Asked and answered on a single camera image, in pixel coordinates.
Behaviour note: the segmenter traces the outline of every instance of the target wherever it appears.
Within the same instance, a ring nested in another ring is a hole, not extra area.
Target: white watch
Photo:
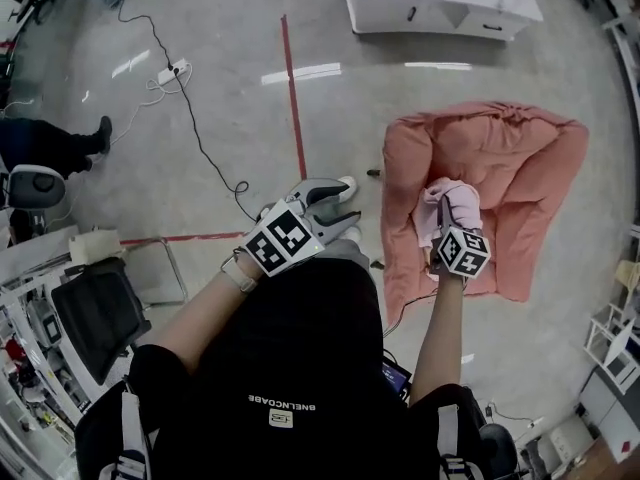
[[[220,266],[220,270],[236,283],[242,293],[251,293],[258,286],[258,282],[255,279],[251,279],[238,266],[238,253],[238,250],[234,250],[233,254]]]

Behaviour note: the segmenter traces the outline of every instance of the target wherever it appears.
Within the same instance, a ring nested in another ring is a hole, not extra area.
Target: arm
[[[256,281],[262,270],[246,252],[238,256],[238,266]],[[231,315],[247,298],[224,272],[216,276],[191,299],[154,339],[153,344],[173,352],[189,373],[198,367],[200,356],[222,331]]]
[[[460,383],[462,290],[461,277],[440,275],[436,303],[411,386],[410,406],[440,386]]]

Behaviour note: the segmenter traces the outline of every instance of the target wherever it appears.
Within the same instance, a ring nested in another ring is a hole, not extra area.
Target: white power strip
[[[158,83],[160,85],[165,85],[171,82],[176,76],[180,76],[187,72],[187,61],[184,59],[180,59],[178,62],[174,62],[173,71],[167,69],[163,69],[158,73]]]

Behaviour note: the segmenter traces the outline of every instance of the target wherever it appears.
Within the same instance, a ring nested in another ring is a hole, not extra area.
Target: pink cloth
[[[438,203],[445,194],[451,204],[453,220],[459,226],[465,229],[482,229],[480,196],[476,189],[462,181],[440,178],[422,191],[418,204],[411,212],[420,247],[431,247],[433,240],[440,237]]]
[[[538,253],[587,151],[577,121],[517,103],[464,103],[387,128],[381,231],[389,322],[437,287],[411,220],[422,190],[448,177],[480,196],[492,258],[467,294],[529,298]]]

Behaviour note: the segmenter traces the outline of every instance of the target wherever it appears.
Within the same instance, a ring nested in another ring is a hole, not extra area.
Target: gray floor
[[[464,353],[475,360],[464,366],[464,382],[502,413],[544,416],[544,428],[572,406],[591,368],[581,347],[589,315],[614,288],[634,214],[635,166],[625,83],[598,19],[578,0],[538,2],[545,22],[508,44],[437,35],[358,38],[344,0],[127,0],[123,16],[151,14],[172,58],[193,64],[187,91],[203,145],[230,183],[249,181],[241,200],[252,213],[299,179],[287,84],[261,84],[262,76],[285,70],[282,14],[295,67],[340,63],[340,76],[297,82],[305,156],[312,176],[351,174],[360,182],[353,206],[364,212],[363,248],[371,257],[381,256],[381,199],[365,172],[379,165],[384,129],[394,118],[501,99],[588,126],[588,155],[545,241],[530,301],[465,302]],[[147,50],[146,60],[112,77]],[[471,69],[404,66],[411,61],[464,62]],[[147,22],[119,23],[98,0],[61,0],[49,21],[21,40],[16,90],[38,98],[25,110],[30,115],[88,132],[108,114],[120,132],[140,102],[157,97],[145,82],[164,67]],[[180,95],[143,108],[112,153],[71,180],[70,192],[79,194],[73,217],[81,227],[117,227],[123,238],[250,228],[199,154]],[[192,294],[232,245],[174,244]],[[387,340],[409,368],[429,315],[428,305],[412,307]],[[515,436],[525,430],[521,422],[502,423]]]

